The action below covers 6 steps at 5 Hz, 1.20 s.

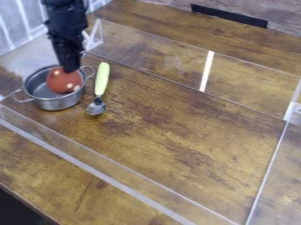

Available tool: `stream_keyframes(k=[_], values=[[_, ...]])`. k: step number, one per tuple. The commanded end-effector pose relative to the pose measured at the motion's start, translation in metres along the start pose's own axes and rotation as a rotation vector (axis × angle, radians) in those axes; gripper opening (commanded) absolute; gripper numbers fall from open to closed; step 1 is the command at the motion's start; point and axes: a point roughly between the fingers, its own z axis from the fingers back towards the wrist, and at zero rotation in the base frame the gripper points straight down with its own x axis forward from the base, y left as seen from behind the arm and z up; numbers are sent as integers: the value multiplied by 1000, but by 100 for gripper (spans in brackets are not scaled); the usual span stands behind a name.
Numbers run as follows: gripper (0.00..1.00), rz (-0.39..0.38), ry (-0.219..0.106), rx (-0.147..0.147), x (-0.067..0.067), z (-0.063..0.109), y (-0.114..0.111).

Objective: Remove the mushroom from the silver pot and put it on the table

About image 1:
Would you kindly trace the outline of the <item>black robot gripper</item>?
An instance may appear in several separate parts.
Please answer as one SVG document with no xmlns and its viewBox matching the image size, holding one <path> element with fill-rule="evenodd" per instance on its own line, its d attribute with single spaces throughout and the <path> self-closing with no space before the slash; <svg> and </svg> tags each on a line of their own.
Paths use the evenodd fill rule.
<svg viewBox="0 0 301 225">
<path fill-rule="evenodd" d="M 80 67 L 82 54 L 82 30 L 86 28 L 85 0 L 41 0 L 53 51 L 65 73 Z"/>
</svg>

